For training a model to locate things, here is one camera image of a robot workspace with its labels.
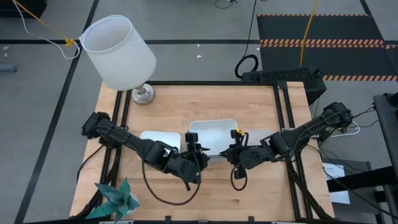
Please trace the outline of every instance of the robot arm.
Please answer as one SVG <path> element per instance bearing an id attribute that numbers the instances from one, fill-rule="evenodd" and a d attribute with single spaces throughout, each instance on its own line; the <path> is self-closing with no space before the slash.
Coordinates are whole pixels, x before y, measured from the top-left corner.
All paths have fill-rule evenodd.
<path id="1" fill-rule="evenodd" d="M 198 141 L 196 133 L 185 134 L 188 151 L 178 153 L 176 147 L 162 141 L 141 139 L 117 127 L 106 113 L 93 113 L 83 125 L 81 134 L 88 139 L 100 137 L 99 142 L 106 147 L 125 145 L 136 151 L 147 165 L 165 174 L 170 173 L 179 177 L 184 183 L 198 184 L 200 180 L 197 174 L 207 167 L 209 160 L 206 154 L 201 152 L 206 149 L 196 143 Z"/>
<path id="2" fill-rule="evenodd" d="M 293 152 L 301 150 L 314 134 L 320 134 L 326 128 L 345 128 L 352 122 L 353 115 L 342 103 L 332 103 L 323 109 L 320 116 L 291 130 L 283 130 L 260 140 L 259 146 L 242 146 L 243 135 L 231 131 L 235 144 L 221 152 L 221 156 L 237 166 L 235 179 L 245 177 L 242 169 L 252 169 L 263 162 L 288 161 Z"/>

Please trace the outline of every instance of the plant leaf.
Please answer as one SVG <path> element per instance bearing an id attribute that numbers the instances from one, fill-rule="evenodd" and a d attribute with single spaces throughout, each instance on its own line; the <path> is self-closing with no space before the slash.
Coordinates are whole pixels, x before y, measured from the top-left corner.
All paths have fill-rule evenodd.
<path id="1" fill-rule="evenodd" d="M 123 197 L 123 194 L 119 192 L 116 188 L 106 184 L 95 183 L 95 185 L 97 186 L 101 194 L 104 195 L 111 202 L 115 203 L 116 205 L 121 205 L 124 203 L 125 199 Z"/>
<path id="2" fill-rule="evenodd" d="M 114 223 L 116 224 L 118 221 L 120 221 L 120 219 L 122 219 L 123 214 L 120 213 L 119 211 L 116 212 L 116 216 L 114 218 Z"/>
<path id="3" fill-rule="evenodd" d="M 124 199 L 127 199 L 130 196 L 130 190 L 130 185 L 126 177 L 122 184 L 119 186 L 119 191 L 123 194 Z"/>
<path id="4" fill-rule="evenodd" d="M 127 202 L 124 205 L 118 205 L 118 211 L 122 213 L 123 215 L 127 215 L 127 212 L 129 211 L 129 207 L 127 206 Z"/>
<path id="5" fill-rule="evenodd" d="M 102 204 L 96 209 L 94 209 L 86 218 L 103 217 L 105 215 L 110 215 L 117 211 L 118 211 L 118 205 L 112 203 L 111 201 L 107 201 L 105 204 Z"/>
<path id="6" fill-rule="evenodd" d="M 127 200 L 127 206 L 129 207 L 129 210 L 134 210 L 139 207 L 139 203 L 130 195 Z"/>

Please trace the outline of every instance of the white cable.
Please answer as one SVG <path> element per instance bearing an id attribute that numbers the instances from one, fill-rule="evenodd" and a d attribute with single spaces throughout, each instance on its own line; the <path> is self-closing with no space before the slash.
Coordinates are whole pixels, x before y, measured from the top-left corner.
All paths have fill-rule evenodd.
<path id="1" fill-rule="evenodd" d="M 26 31 L 29 35 L 31 35 L 32 37 L 38 38 L 38 39 L 45 40 L 45 41 L 47 41 L 47 42 L 49 42 L 49 43 L 55 45 L 56 47 L 58 47 L 58 48 L 60 49 L 60 51 L 61 51 L 61 53 L 62 53 L 62 56 L 63 56 L 65 59 L 67 59 L 67 60 L 71 60 L 71 59 L 74 59 L 75 57 L 79 56 L 79 54 L 80 54 L 80 48 L 79 48 L 79 45 L 76 44 L 76 42 L 73 42 L 73 44 L 77 47 L 77 54 L 76 54 L 75 56 L 73 56 L 73 57 L 68 58 L 67 56 L 65 56 L 65 54 L 63 53 L 62 48 L 61 48 L 58 44 L 56 44 L 56 43 L 52 42 L 51 40 L 48 40 L 48 39 L 46 39 L 46 38 L 44 38 L 44 37 L 37 37 L 37 36 L 31 34 L 31 33 L 27 30 L 27 28 L 26 28 L 25 19 L 24 19 L 24 16 L 22 15 L 21 10 L 19 9 L 18 5 L 17 5 L 14 1 L 12 1 L 12 2 L 14 3 L 14 5 L 15 5 L 15 7 L 17 8 L 19 14 L 21 15 L 21 19 L 22 19 L 22 23 L 24 24 L 25 31 Z"/>
<path id="2" fill-rule="evenodd" d="M 350 136 L 350 135 L 358 134 L 361 131 L 361 128 L 358 126 L 358 124 L 355 121 L 353 121 L 353 123 L 356 125 L 356 127 L 355 127 L 355 129 L 357 129 L 356 132 L 347 133 L 347 134 L 337 134 L 335 136 L 330 136 L 330 137 L 341 137 L 341 136 Z"/>

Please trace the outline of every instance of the safety stripe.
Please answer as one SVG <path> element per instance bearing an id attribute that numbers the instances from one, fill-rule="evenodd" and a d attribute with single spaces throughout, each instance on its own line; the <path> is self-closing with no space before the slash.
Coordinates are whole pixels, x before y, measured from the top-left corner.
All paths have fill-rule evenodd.
<path id="1" fill-rule="evenodd" d="M 260 40 L 261 47 L 301 47 L 302 39 L 264 39 Z M 368 39 L 307 39 L 305 47 L 377 47 L 384 48 L 383 40 Z M 388 48 L 396 48 L 398 45 L 387 45 Z"/>
<path id="2" fill-rule="evenodd" d="M 398 45 L 386 45 L 386 49 L 398 48 Z"/>
<path id="3" fill-rule="evenodd" d="M 257 14 L 260 16 L 311 16 L 311 14 Z M 314 16 L 369 16 L 367 14 L 315 14 Z"/>
<path id="4" fill-rule="evenodd" d="M 326 81 L 396 81 L 395 75 L 324 75 L 322 80 Z"/>

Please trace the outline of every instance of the lamp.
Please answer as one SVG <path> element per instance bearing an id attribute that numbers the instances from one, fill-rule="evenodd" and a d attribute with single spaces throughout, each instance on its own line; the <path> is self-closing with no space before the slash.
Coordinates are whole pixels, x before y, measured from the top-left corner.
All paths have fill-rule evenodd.
<path id="1" fill-rule="evenodd" d="M 145 82 L 155 70 L 156 58 L 128 18 L 100 19 L 79 39 L 109 88 L 133 89 L 132 98 L 138 105 L 148 105 L 154 100 L 155 90 Z"/>

